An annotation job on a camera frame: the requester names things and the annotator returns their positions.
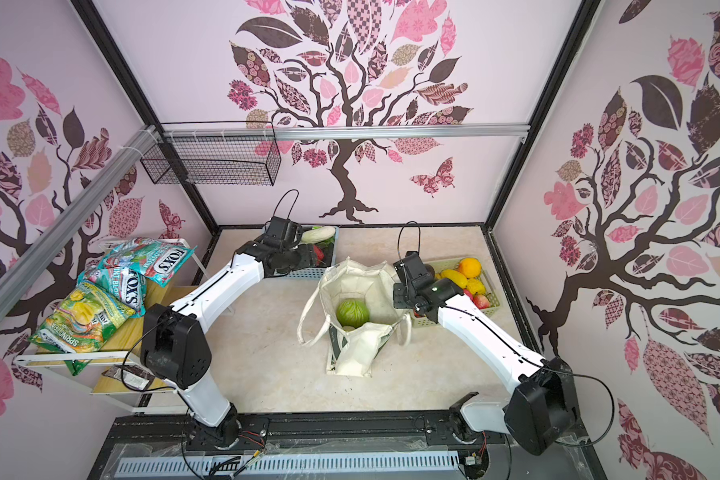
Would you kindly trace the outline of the red bell pepper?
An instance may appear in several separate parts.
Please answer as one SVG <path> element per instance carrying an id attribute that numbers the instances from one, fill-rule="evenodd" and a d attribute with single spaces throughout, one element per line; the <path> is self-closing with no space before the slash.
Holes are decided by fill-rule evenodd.
<path id="1" fill-rule="evenodd" d="M 319 246 L 313 245 L 313 252 L 314 252 L 314 254 L 315 254 L 317 263 L 321 263 L 321 262 L 324 261 L 324 259 L 325 259 L 325 254 L 324 254 L 324 252 L 322 251 L 322 249 L 321 249 Z"/>

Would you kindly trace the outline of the green cabbage head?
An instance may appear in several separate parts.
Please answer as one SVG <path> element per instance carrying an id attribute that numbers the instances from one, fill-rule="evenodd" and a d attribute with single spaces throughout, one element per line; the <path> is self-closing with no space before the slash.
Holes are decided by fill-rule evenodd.
<path id="1" fill-rule="evenodd" d="M 360 299 L 347 299 L 336 308 L 338 322 L 347 328 L 360 328 L 370 321 L 370 310 Z"/>

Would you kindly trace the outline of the cream canvas grocery bag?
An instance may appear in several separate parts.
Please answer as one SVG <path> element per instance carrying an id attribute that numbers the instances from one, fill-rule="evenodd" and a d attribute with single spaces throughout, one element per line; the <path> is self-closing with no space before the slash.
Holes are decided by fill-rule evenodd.
<path id="1" fill-rule="evenodd" d="M 393 305 L 398 276 L 386 262 L 365 266 L 350 258 L 328 268 L 304 306 L 297 325 L 300 345 L 328 339 L 326 373 L 369 377 L 392 339 L 409 345 L 412 316 Z"/>

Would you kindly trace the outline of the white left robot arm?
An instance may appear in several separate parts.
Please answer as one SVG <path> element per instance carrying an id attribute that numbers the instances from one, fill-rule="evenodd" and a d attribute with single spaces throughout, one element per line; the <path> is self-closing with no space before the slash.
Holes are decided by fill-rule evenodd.
<path id="1" fill-rule="evenodd" d="M 190 294 L 168 306 L 147 309 L 140 363 L 174 389 L 204 427 L 224 431 L 236 426 L 233 405 L 210 372 L 212 353 L 206 333 L 261 280 L 317 265 L 314 249 L 302 242 L 303 234 L 300 224 L 274 216 L 263 233 L 238 248 L 224 268 Z"/>

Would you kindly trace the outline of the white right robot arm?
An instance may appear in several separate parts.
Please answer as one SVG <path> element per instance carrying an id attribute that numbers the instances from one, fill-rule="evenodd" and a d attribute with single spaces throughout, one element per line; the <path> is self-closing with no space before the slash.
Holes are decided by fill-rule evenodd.
<path id="1" fill-rule="evenodd" d="M 511 436 L 539 456 L 580 420 L 570 367 L 551 361 L 506 333 L 452 280 L 437 280 L 416 251 L 394 263 L 399 282 L 393 303 L 422 315 L 455 334 L 501 380 L 506 401 L 474 394 L 456 406 L 469 430 Z"/>

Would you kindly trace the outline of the Fox's candy bag upper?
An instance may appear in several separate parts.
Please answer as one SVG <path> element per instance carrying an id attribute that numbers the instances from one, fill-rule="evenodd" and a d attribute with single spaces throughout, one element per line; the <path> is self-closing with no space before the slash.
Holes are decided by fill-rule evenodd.
<path id="1" fill-rule="evenodd" d="M 125 268 L 165 287 L 194 253 L 180 243 L 138 237 L 116 245 L 99 268 Z"/>

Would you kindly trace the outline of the fox's candy bag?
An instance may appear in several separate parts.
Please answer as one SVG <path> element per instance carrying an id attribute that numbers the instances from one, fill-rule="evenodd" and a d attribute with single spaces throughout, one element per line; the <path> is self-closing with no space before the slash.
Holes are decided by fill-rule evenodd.
<path id="1" fill-rule="evenodd" d="M 194 253 L 180 243 L 138 237 L 116 245 L 99 268 L 125 268 L 165 287 Z"/>
<path id="2" fill-rule="evenodd" d="M 142 317 L 146 312 L 146 279 L 143 275 L 127 267 L 90 267 L 80 273 L 77 280 L 79 282 L 89 281 L 105 290 L 131 308 L 134 311 L 134 317 Z"/>

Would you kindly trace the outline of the Fox's candy bag lower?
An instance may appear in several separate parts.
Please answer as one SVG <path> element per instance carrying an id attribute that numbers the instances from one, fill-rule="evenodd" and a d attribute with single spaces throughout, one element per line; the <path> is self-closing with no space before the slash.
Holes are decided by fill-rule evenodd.
<path id="1" fill-rule="evenodd" d="M 79 282 L 89 281 L 105 290 L 131 308 L 134 311 L 134 317 L 142 317 L 146 312 L 146 279 L 143 275 L 127 267 L 90 267 L 80 273 L 77 280 Z"/>

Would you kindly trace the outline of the green yellow snack bag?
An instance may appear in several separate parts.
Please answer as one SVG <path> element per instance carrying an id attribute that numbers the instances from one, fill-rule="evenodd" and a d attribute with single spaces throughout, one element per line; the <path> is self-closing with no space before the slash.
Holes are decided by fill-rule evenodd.
<path id="1" fill-rule="evenodd" d="M 53 352 L 97 352 L 134 313 L 107 291 L 83 281 L 59 303 L 29 341 Z"/>

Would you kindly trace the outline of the light green perforated basket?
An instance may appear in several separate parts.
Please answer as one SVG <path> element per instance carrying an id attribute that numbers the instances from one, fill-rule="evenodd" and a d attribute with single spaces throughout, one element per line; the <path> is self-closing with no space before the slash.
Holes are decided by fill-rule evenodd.
<path id="1" fill-rule="evenodd" d="M 425 261 L 425 267 L 436 280 L 445 277 L 461 286 L 472 303 L 487 316 L 501 306 L 482 262 L 475 257 Z"/>

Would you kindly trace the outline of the light blue perforated basket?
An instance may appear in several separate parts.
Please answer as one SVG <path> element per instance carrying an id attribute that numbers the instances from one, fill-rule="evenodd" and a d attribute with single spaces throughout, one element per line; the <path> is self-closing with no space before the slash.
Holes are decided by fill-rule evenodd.
<path id="1" fill-rule="evenodd" d="M 327 225 L 306 225 L 303 227 L 302 244 L 310 244 L 316 258 L 316 264 L 304 269 L 292 271 L 287 278 L 320 280 L 325 271 L 336 262 L 335 247 L 339 228 Z"/>

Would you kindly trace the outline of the pale green napa cabbage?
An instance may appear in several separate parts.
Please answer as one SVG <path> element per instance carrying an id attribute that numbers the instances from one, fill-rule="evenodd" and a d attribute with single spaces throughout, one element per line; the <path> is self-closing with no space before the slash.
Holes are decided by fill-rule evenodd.
<path id="1" fill-rule="evenodd" d="M 336 228 L 334 226 L 320 226 L 305 230 L 301 237 L 304 244 L 317 244 L 334 238 Z"/>

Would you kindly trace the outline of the orange fruit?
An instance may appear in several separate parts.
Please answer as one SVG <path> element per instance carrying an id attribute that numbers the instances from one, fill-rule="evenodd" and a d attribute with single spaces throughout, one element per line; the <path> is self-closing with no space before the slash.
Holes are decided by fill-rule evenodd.
<path id="1" fill-rule="evenodd" d="M 481 274 L 482 265 L 476 258 L 464 258 L 459 262 L 457 271 L 467 279 L 473 279 Z"/>

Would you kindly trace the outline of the yellow lemon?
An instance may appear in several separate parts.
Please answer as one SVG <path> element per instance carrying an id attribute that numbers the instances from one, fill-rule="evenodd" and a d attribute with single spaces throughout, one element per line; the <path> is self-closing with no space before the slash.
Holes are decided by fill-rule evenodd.
<path id="1" fill-rule="evenodd" d="M 476 294 L 485 295 L 487 293 L 487 288 L 486 288 L 485 284 L 478 278 L 469 279 L 467 281 L 466 289 L 470 292 L 471 295 L 476 295 Z"/>

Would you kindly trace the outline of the red apple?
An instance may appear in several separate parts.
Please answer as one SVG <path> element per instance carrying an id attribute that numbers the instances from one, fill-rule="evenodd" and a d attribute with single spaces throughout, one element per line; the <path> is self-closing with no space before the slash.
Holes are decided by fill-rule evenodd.
<path id="1" fill-rule="evenodd" d="M 480 310 L 486 310 L 492 307 L 490 299 L 483 294 L 476 294 L 472 297 L 473 304 Z"/>

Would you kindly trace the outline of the brown chocolate bar wrapper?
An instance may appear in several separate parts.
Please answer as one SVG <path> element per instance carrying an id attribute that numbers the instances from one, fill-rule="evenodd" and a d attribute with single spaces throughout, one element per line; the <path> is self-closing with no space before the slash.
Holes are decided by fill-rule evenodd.
<path id="1" fill-rule="evenodd" d="M 136 366 L 126 365 L 125 367 L 111 366 L 103 376 L 120 382 L 129 391 L 146 391 L 148 390 L 155 377 L 145 370 Z"/>

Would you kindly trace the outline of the wooden side shelf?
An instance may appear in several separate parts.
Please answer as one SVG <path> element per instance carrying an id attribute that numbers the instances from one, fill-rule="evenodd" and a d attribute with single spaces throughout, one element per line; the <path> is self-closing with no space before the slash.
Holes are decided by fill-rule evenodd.
<path id="1" fill-rule="evenodd" d="M 214 233 L 211 240 L 204 248 L 198 248 L 193 253 L 192 261 L 197 265 L 197 271 L 192 277 L 191 285 L 197 285 L 210 275 L 207 274 L 207 266 L 213 255 L 218 242 L 219 233 Z M 188 292 L 178 280 L 178 275 L 163 288 L 155 283 L 148 283 L 146 305 L 155 303 L 168 304 L 173 301 L 179 293 Z M 142 401 L 142 394 L 170 393 L 166 390 L 167 385 L 158 379 L 154 379 L 144 390 L 132 390 L 123 383 L 123 367 L 134 367 L 144 370 L 139 361 L 139 346 L 137 341 L 143 335 L 143 319 L 136 318 L 128 320 L 115 335 L 102 347 L 100 351 L 75 354 L 75 353 L 53 353 L 38 345 L 28 346 L 26 353 L 16 356 L 14 363 L 29 372 L 42 375 L 44 380 L 62 382 L 81 392 L 84 395 L 101 396 L 106 402 L 125 410 L 128 414 L 139 413 L 170 413 L 169 407 L 149 407 L 147 400 Z M 80 363 L 83 370 L 77 375 L 72 375 L 67 363 Z M 110 369 L 117 369 L 119 378 L 105 375 Z"/>

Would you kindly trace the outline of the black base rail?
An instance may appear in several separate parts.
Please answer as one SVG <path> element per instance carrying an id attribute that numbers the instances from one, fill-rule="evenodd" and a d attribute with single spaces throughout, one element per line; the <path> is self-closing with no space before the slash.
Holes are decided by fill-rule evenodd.
<path id="1" fill-rule="evenodd" d="M 272 451 L 298 443 L 330 441 L 421 440 L 427 447 L 476 452 L 503 444 L 505 435 L 469 427 L 457 410 L 370 412 L 239 413 L 231 409 L 221 425 L 209 427 L 188 414 L 117 418 L 99 453 L 128 445 L 185 447 L 191 452 L 242 453 L 257 447 Z"/>

